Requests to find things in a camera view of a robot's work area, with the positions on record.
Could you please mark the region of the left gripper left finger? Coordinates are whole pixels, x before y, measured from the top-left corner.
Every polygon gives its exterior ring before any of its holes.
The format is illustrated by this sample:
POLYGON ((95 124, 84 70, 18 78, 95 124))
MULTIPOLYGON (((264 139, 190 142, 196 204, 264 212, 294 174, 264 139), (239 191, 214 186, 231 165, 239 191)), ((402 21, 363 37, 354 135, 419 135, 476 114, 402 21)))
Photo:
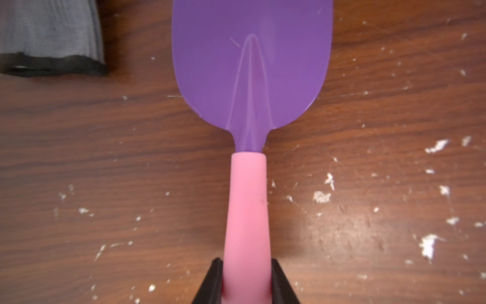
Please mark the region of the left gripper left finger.
POLYGON ((221 304, 223 265, 221 258, 215 258, 198 289, 192 304, 221 304))

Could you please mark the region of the purple pointed shovel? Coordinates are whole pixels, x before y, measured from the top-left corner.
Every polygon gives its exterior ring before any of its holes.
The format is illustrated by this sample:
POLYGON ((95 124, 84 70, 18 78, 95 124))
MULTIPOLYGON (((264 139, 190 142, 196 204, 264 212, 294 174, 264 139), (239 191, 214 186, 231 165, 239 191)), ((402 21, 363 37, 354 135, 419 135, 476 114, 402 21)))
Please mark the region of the purple pointed shovel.
POLYGON ((331 1, 175 1, 178 88, 204 121, 231 133, 221 303, 272 303, 268 134, 318 97, 330 62, 331 1))

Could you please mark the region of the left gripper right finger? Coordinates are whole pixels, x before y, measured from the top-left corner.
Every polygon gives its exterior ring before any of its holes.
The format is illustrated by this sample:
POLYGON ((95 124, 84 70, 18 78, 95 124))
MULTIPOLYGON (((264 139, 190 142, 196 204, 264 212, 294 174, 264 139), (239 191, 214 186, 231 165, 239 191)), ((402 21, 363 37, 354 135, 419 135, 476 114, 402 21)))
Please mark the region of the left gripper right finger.
POLYGON ((272 304, 300 304, 277 259, 272 258, 272 304))

